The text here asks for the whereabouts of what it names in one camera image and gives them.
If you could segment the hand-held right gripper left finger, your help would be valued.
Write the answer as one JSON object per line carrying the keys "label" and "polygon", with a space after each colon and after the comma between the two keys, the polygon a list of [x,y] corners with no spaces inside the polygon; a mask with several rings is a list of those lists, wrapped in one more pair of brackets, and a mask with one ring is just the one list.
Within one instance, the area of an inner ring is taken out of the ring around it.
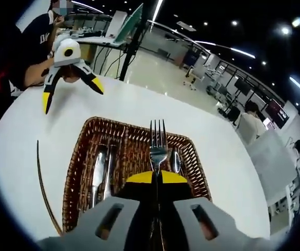
{"label": "hand-held right gripper left finger", "polygon": [[87,210],[77,226],[37,242],[40,250],[150,250],[152,172],[129,177],[115,196]]}

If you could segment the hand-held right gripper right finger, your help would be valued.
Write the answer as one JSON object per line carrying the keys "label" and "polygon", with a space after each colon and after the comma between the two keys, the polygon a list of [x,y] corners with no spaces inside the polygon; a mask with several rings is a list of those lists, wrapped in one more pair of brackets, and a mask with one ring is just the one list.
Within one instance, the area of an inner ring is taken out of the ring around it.
{"label": "hand-held right gripper right finger", "polygon": [[266,250],[266,239],[238,230],[233,217],[207,198],[194,198],[178,174],[157,172],[157,198],[166,250]]}

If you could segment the person's left hand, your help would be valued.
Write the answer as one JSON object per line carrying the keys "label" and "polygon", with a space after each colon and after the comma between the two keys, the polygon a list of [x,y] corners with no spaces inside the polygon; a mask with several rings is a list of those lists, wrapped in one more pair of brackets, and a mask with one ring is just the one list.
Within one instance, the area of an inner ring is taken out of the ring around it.
{"label": "person's left hand", "polygon": [[59,81],[59,79],[63,79],[64,82],[67,83],[74,83],[76,82],[79,77],[75,74],[74,70],[71,68],[70,65],[64,65],[56,67],[54,65],[54,58],[49,58],[42,62],[41,64],[42,70],[41,70],[41,77],[42,81],[46,81],[50,78],[50,70],[55,69],[58,73],[54,77],[54,79]]}

